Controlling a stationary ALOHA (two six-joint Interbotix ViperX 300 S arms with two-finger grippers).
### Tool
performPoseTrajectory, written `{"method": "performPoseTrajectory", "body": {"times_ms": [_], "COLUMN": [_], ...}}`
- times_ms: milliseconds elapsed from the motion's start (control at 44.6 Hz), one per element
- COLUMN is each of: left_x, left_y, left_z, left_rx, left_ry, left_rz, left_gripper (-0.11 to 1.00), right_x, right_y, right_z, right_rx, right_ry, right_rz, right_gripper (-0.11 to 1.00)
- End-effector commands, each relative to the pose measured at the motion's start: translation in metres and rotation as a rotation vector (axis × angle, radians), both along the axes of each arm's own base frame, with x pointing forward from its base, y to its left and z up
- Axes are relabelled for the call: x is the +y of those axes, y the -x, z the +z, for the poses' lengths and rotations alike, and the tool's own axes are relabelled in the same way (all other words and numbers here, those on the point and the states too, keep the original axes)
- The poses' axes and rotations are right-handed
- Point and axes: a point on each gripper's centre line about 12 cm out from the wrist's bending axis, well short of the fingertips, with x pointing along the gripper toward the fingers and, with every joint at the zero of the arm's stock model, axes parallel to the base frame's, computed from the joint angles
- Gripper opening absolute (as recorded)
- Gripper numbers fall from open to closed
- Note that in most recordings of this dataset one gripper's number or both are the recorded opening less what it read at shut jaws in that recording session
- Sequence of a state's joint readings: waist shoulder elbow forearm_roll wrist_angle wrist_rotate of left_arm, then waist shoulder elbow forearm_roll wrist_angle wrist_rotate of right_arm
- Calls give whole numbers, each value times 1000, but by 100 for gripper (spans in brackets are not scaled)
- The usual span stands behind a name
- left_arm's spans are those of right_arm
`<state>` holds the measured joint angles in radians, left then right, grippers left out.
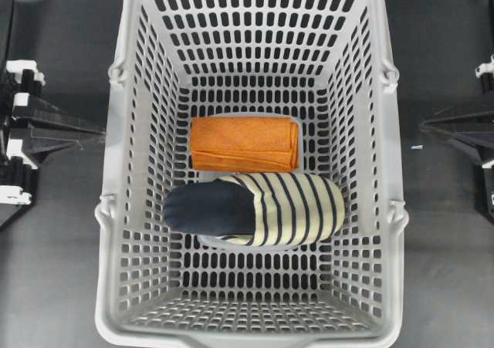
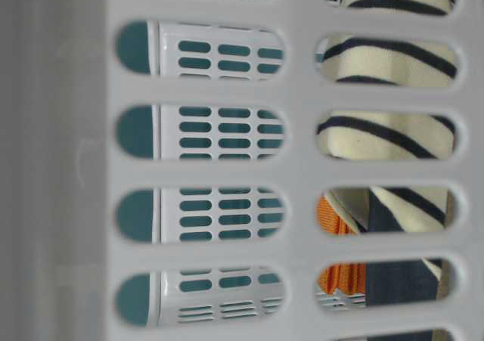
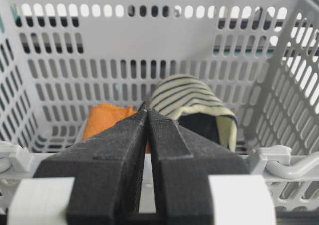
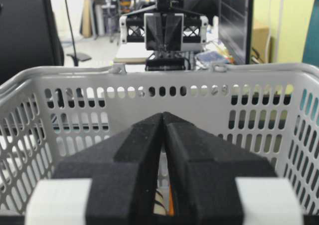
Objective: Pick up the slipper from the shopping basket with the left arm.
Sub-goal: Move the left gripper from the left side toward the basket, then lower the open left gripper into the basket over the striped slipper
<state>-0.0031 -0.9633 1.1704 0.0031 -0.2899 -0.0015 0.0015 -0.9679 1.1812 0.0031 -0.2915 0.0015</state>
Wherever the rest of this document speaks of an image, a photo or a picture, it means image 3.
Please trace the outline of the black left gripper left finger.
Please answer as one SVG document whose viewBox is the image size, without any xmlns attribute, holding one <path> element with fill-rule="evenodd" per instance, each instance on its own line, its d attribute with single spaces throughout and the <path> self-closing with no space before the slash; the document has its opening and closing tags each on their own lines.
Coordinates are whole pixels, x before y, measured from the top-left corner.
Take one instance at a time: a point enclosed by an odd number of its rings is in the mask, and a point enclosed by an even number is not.
<svg viewBox="0 0 319 225">
<path fill-rule="evenodd" d="M 138 111 L 43 160 L 35 178 L 74 177 L 69 225 L 113 225 L 139 211 L 146 149 L 147 110 Z"/>
</svg>

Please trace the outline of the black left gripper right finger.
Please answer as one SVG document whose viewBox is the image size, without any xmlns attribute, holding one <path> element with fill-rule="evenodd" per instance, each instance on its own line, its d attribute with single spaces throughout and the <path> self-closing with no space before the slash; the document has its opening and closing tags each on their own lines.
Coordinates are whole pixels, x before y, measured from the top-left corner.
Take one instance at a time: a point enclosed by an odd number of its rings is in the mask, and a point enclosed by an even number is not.
<svg viewBox="0 0 319 225">
<path fill-rule="evenodd" d="M 246 163 L 155 110 L 147 116 L 156 212 L 168 225 L 213 224 L 208 176 L 248 174 Z"/>
</svg>

